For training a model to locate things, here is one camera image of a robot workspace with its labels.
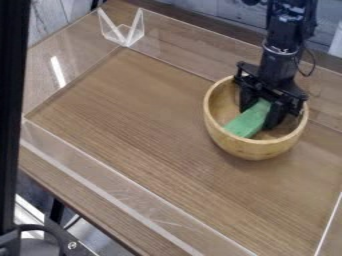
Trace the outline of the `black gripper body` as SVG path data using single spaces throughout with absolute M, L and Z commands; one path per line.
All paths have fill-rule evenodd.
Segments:
M 303 109 L 303 104 L 308 99 L 307 93 L 299 88 L 293 80 L 280 82 L 277 85 L 267 83 L 257 75 L 257 66 L 244 61 L 236 63 L 236 74 L 233 75 L 235 84 L 240 85 L 241 82 L 248 84 L 260 83 L 261 89 L 259 98 L 268 102 L 276 100 L 291 103 L 291 115 L 297 116 Z

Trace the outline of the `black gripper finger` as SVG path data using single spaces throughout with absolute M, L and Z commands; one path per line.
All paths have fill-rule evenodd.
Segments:
M 273 101 L 265 116 L 263 128 L 265 130 L 273 129 L 281 123 L 283 119 L 289 113 L 291 103 L 280 100 Z
M 241 82 L 239 87 L 239 110 L 244 112 L 257 102 L 261 84 L 248 84 L 245 82 Z

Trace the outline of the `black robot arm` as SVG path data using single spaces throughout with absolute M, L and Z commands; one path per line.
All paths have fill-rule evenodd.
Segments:
M 316 28 L 317 0 L 267 0 L 265 38 L 259 65 L 236 63 L 233 82 L 240 88 L 239 110 L 244 112 L 263 99 L 269 103 L 261 128 L 271 130 L 287 115 L 299 116 L 308 95 L 295 76 L 308 77 L 299 69 L 305 42 Z

